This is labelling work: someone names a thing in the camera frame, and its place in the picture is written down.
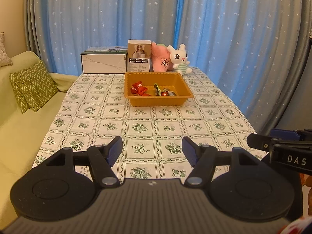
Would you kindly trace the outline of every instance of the sofa armrest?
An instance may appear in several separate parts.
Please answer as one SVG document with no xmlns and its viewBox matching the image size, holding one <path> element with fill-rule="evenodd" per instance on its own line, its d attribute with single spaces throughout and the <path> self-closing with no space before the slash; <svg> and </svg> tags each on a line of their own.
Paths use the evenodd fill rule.
<svg viewBox="0 0 312 234">
<path fill-rule="evenodd" d="M 67 92 L 71 85 L 77 80 L 78 76 L 49 73 L 55 86 L 61 92 Z"/>
</svg>

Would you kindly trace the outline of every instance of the pink plush toy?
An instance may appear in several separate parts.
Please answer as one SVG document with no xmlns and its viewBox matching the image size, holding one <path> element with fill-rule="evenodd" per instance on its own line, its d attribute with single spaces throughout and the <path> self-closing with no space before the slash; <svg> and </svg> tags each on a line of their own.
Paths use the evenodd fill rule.
<svg viewBox="0 0 312 234">
<path fill-rule="evenodd" d="M 152 42 L 151 58 L 154 72 L 166 72 L 174 69 L 170 61 L 170 52 L 164 44 Z"/>
</svg>

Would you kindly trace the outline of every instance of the wall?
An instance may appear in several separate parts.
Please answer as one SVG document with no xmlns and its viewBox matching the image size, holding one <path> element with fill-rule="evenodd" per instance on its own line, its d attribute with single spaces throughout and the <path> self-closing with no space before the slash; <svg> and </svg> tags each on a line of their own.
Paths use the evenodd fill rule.
<svg viewBox="0 0 312 234">
<path fill-rule="evenodd" d="M 303 130 L 312 129 L 312 49 L 305 70 L 303 71 L 297 89 L 285 110 L 278 129 Z M 311 187 L 303 186 L 303 215 L 308 215 L 308 193 Z"/>
<path fill-rule="evenodd" d="M 0 32 L 9 57 L 27 51 L 24 31 L 24 0 L 0 0 Z"/>
</svg>

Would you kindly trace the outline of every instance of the bunny ear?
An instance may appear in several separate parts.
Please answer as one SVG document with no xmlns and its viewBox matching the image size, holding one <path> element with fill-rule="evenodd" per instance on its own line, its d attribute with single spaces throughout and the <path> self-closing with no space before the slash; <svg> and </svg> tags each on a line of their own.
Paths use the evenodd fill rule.
<svg viewBox="0 0 312 234">
<path fill-rule="evenodd" d="M 175 49 L 173 48 L 173 46 L 167 46 L 167 49 L 168 49 L 169 52 L 175 51 Z"/>
<path fill-rule="evenodd" d="M 184 45 L 184 44 L 181 44 L 179 50 L 185 51 L 185 45 Z"/>
</svg>

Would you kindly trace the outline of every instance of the white plush rabbit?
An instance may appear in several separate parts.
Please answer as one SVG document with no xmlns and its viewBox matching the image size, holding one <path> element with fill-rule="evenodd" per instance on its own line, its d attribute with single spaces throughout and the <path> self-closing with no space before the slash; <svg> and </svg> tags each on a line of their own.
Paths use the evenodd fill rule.
<svg viewBox="0 0 312 234">
<path fill-rule="evenodd" d="M 188 55 L 185 51 L 185 45 L 181 44 L 180 48 L 175 50 L 172 46 L 167 47 L 170 52 L 170 60 L 174 64 L 174 69 L 181 75 L 190 74 L 191 68 L 188 68 L 190 62 L 188 61 Z"/>
</svg>

